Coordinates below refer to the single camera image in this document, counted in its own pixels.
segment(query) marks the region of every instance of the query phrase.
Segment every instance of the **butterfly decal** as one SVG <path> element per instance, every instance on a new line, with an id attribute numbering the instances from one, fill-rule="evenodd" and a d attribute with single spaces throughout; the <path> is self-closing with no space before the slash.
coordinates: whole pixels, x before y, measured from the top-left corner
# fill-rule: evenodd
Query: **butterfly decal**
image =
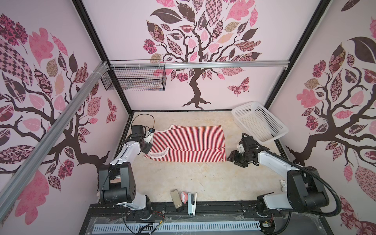
<path id="1" fill-rule="evenodd" d="M 118 109 L 115 105 L 112 104 L 112 101 L 107 98 L 108 107 L 110 108 L 110 113 L 107 115 L 106 123 L 110 121 L 115 121 L 116 119 L 116 110 Z"/>
<path id="2" fill-rule="evenodd" d="M 247 85 L 248 83 L 249 83 L 249 77 L 244 79 L 241 82 L 240 86 L 229 86 L 227 88 L 230 89 L 230 91 L 233 91 L 234 94 L 239 97 L 239 94 L 241 93 L 241 91 L 248 91 L 248 89 L 249 89 L 249 85 Z"/>

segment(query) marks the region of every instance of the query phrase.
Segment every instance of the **tree mural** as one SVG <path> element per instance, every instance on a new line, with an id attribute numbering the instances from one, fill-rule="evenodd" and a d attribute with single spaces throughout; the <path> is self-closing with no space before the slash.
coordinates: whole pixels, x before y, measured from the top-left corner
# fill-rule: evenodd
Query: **tree mural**
<path id="1" fill-rule="evenodd" d="M 308 89 L 296 96 L 307 108 L 302 114 L 310 129 L 307 145 L 302 152 L 286 147 L 294 155 L 295 163 L 305 165 L 317 143 L 328 142 L 325 150 L 332 151 L 333 161 L 341 156 L 346 159 L 344 176 L 347 181 L 354 175 L 360 188 L 376 201 L 376 173 L 359 164 L 364 162 L 376 167 L 376 146 L 365 143 L 376 141 L 376 117 L 372 115 L 376 106 L 376 72 L 355 66 L 374 67 L 376 43 L 367 37 L 349 41 L 355 44 L 355 57 L 346 53 L 340 44 L 328 61 L 328 70 L 326 61 L 314 65 L 314 78 L 304 84 Z M 350 154 L 354 154 L 357 164 L 349 160 Z"/>
<path id="2" fill-rule="evenodd" d="M 261 54 L 249 52 L 261 43 L 250 41 L 257 31 L 257 28 L 252 28 L 257 21 L 257 10 L 254 7 L 249 11 L 255 4 L 254 0 L 224 0 L 227 7 L 232 4 L 227 15 L 222 11 L 222 0 L 206 0 L 205 3 L 204 0 L 177 0 L 176 4 L 173 0 L 157 2 L 167 8 L 157 9 L 150 15 L 159 17 L 164 23 L 153 23 L 154 17 L 147 21 L 147 29 L 157 43 L 156 45 L 151 39 L 146 39 L 143 45 L 149 54 L 153 54 L 152 63 L 159 62 L 160 59 L 166 62 L 254 61 Z M 156 53 L 157 47 L 163 52 Z M 242 71 L 242 68 L 223 68 L 221 72 L 212 68 L 194 68 L 166 70 L 166 74 L 171 74 L 171 80 L 189 80 L 194 97 L 183 106 L 195 104 L 196 108 L 203 109 L 199 104 L 210 102 L 201 97 L 197 83 L 200 77 L 212 79 L 215 74 L 218 78 L 225 79 L 225 76 Z M 248 85 L 242 83 L 241 86 L 228 88 L 238 95 L 241 91 L 247 91 Z"/>

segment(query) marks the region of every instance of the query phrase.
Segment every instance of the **metal frame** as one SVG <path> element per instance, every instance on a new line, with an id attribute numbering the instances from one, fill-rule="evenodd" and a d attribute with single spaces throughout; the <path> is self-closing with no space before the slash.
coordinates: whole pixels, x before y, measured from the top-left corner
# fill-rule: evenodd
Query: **metal frame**
<path id="1" fill-rule="evenodd" d="M 77 112 L 78 108 L 85 101 L 86 96 L 107 71 L 106 62 L 102 62 L 90 74 L 87 81 L 82 85 L 78 93 L 73 97 L 67 108 L 59 115 L 51 129 L 43 136 L 42 140 L 35 146 L 29 157 L 22 163 L 21 167 L 6 184 L 0 194 L 0 220 L 8 213 L 18 196 L 24 190 L 34 173 L 46 158 L 52 146 L 56 143 L 69 121 Z"/>

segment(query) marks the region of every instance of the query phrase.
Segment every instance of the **pink object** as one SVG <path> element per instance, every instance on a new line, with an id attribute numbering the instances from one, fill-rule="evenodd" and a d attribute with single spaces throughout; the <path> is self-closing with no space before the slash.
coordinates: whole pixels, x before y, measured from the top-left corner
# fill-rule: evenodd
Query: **pink object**
<path id="1" fill-rule="evenodd" d="M 221 126 L 176 126 L 155 131 L 153 147 L 145 157 L 169 162 L 224 162 Z"/>

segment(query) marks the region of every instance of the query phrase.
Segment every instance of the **marble-patterned surface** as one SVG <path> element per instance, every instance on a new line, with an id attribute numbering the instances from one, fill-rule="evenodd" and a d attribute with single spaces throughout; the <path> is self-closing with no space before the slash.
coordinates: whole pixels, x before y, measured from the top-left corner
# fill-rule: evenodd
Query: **marble-patterned surface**
<path id="1" fill-rule="evenodd" d="M 241 129 L 234 123 L 231 112 L 151 112 L 156 130 L 171 124 L 181 126 L 221 125 L 225 136 L 226 156 L 236 149 Z M 133 125 L 152 127 L 153 119 L 139 116 Z M 274 141 L 265 147 L 279 154 Z M 231 162 L 159 162 L 141 153 L 132 163 L 137 191 L 152 202 L 169 202 L 170 191 L 197 192 L 198 201 L 256 200 L 258 195 L 280 192 L 280 175 L 265 166 L 253 164 L 241 168 Z"/>

